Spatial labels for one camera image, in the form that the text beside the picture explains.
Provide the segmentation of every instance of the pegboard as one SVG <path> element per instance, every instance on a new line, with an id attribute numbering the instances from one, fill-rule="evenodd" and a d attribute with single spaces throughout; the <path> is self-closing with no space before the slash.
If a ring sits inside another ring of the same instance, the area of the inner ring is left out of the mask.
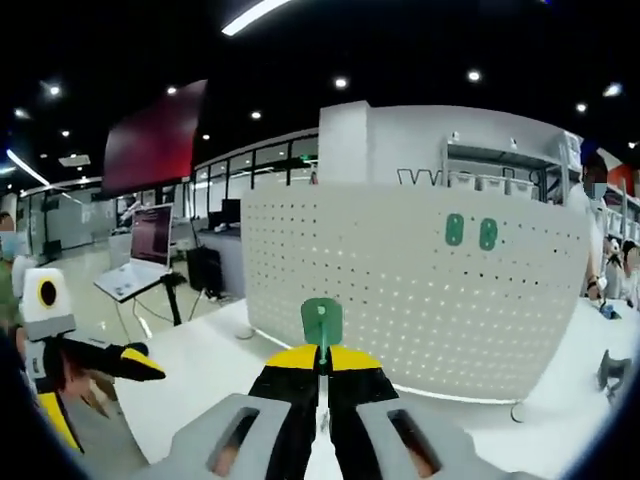
<path id="1" fill-rule="evenodd" d="M 525 398 L 573 313 L 587 225 L 566 208 L 448 188 L 254 190 L 242 201 L 249 320 L 304 343 L 300 306 L 344 307 L 343 345 L 391 381 L 469 399 Z"/>

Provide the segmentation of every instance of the red screen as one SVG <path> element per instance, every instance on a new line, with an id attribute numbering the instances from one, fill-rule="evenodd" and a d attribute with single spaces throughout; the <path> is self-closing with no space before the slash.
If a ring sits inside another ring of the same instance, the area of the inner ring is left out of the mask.
<path id="1" fill-rule="evenodd" d="M 116 125 L 107 139 L 102 191 L 139 192 L 191 175 L 193 137 L 207 81 L 165 95 Z"/>

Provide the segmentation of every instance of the face mask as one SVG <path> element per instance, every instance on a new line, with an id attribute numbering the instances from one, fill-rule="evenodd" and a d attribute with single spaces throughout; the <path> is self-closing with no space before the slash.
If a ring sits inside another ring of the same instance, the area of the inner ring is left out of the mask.
<path id="1" fill-rule="evenodd" d="M 584 193 L 587 194 L 591 200 L 602 200 L 604 194 L 607 192 L 607 184 L 606 183 L 592 183 L 592 184 L 583 184 Z"/>
<path id="2" fill-rule="evenodd" d="M 16 232 L 0 232 L 0 248 L 2 249 L 2 259 L 13 262 L 18 250 L 18 235 Z"/>

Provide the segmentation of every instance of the monitor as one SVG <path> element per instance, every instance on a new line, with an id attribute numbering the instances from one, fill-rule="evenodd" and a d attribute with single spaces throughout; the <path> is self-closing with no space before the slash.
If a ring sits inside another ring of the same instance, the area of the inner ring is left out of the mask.
<path id="1" fill-rule="evenodd" d="M 209 230 L 213 230 L 214 228 L 216 228 L 217 226 L 219 226 L 221 223 L 224 222 L 224 217 L 222 215 L 222 212 L 209 212 L 208 217 L 209 217 L 209 226 L 207 228 Z"/>
<path id="2" fill-rule="evenodd" d="M 169 267 L 172 205 L 141 208 L 133 214 L 131 259 Z"/>
<path id="3" fill-rule="evenodd" d="M 238 223 L 240 221 L 240 200 L 222 200 L 222 212 L 226 223 Z"/>
<path id="4" fill-rule="evenodd" d="M 118 123 L 104 154 L 102 193 L 115 197 L 180 182 L 191 175 L 193 138 L 206 80 L 163 95 Z"/>

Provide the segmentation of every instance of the white desk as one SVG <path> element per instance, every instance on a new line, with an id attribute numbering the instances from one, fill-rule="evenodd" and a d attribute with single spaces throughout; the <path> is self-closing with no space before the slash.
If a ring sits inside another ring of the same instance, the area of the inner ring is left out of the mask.
<path id="1" fill-rule="evenodd" d="M 595 381 L 604 350 L 610 349 L 613 358 L 637 356 L 640 315 L 622 302 L 616 309 L 623 319 L 607 321 L 586 301 L 578 302 L 557 354 L 525 402 L 524 424 L 512 422 L 510 406 L 401 395 L 450 416 L 472 435 L 478 455 L 499 468 L 559 478 L 611 413 Z M 151 357 L 165 368 L 167 378 L 116 381 L 121 408 L 150 463 L 168 455 L 180 428 L 227 395 L 248 392 L 264 362 L 281 350 L 259 335 L 237 340 L 234 324 L 247 321 L 246 304 L 240 301 L 162 332 L 148 343 Z"/>

